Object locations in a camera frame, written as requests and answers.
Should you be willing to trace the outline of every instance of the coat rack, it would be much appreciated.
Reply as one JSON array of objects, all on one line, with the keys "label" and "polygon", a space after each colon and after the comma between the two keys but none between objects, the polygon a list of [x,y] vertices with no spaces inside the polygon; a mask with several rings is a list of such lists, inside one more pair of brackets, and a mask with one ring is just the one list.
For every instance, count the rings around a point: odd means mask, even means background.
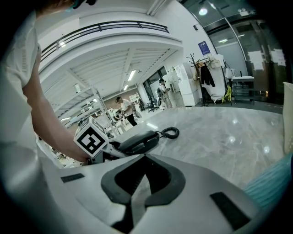
[{"label": "coat rack", "polygon": [[[189,61],[193,66],[191,67],[194,67],[196,69],[196,64],[202,60],[206,60],[206,59],[210,59],[210,58],[204,58],[204,59],[199,59],[197,62],[194,61],[194,54],[190,54],[191,58],[190,57],[186,57],[187,59],[191,59],[191,61]],[[206,106],[205,105],[205,98],[203,96],[203,91],[202,91],[202,86],[201,86],[201,79],[200,80],[200,88],[201,88],[201,96],[202,96],[202,103],[201,103],[201,106]]]}]

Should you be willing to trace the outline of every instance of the black cable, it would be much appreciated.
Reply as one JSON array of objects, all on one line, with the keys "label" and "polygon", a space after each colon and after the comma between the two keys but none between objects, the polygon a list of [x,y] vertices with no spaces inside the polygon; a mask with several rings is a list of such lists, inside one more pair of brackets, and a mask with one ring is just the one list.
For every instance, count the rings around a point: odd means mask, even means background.
[{"label": "black cable", "polygon": [[[175,132],[175,134],[169,134],[167,133],[168,131],[173,131]],[[168,127],[166,129],[164,129],[163,131],[159,132],[159,131],[156,131],[157,133],[161,133],[161,137],[166,137],[166,138],[169,138],[169,139],[175,139],[179,136],[179,129],[175,128],[175,127]]]}]

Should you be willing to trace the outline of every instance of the black rubber pad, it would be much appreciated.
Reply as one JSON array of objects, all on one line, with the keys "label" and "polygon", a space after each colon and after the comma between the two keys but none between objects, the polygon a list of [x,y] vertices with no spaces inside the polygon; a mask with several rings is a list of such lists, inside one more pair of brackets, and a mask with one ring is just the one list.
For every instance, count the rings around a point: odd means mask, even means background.
[{"label": "black rubber pad", "polygon": [[70,182],[70,181],[78,180],[78,179],[83,178],[83,177],[84,177],[84,175],[82,173],[78,173],[78,174],[74,174],[74,175],[68,175],[68,176],[61,177],[61,180],[64,183],[67,183],[67,182]]},{"label": "black rubber pad", "polygon": [[250,219],[222,192],[210,195],[234,230],[246,225]]}]

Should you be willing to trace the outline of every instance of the chair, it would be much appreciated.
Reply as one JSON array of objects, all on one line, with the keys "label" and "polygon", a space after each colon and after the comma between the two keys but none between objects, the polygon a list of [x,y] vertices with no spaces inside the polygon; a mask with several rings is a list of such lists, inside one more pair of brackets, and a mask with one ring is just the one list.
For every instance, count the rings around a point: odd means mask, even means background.
[{"label": "chair", "polygon": [[147,107],[149,108],[148,112],[151,112],[151,111],[154,112],[156,110],[155,104],[152,98],[150,98],[150,101],[151,101],[150,103],[147,103]]}]

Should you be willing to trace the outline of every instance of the paper sign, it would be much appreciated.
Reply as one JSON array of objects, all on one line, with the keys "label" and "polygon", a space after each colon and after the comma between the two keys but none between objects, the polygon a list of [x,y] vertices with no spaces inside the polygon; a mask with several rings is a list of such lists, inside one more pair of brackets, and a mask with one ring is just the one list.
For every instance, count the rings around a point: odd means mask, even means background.
[{"label": "paper sign", "polygon": [[272,50],[271,51],[271,59],[274,63],[277,63],[279,66],[286,66],[284,54],[281,49]]},{"label": "paper sign", "polygon": [[248,52],[248,55],[249,55],[250,61],[252,63],[262,63],[263,62],[261,51]]},{"label": "paper sign", "polygon": [[200,47],[201,49],[201,53],[202,55],[205,55],[207,53],[210,53],[210,49],[208,48],[207,44],[206,44],[206,41],[203,41],[201,43],[198,43],[198,46]]},{"label": "paper sign", "polygon": [[262,58],[261,51],[248,52],[248,56],[250,58],[250,62],[253,63],[255,70],[264,70],[264,67],[262,64],[264,59]]},{"label": "paper sign", "polygon": [[255,70],[264,70],[262,63],[253,63]]}]

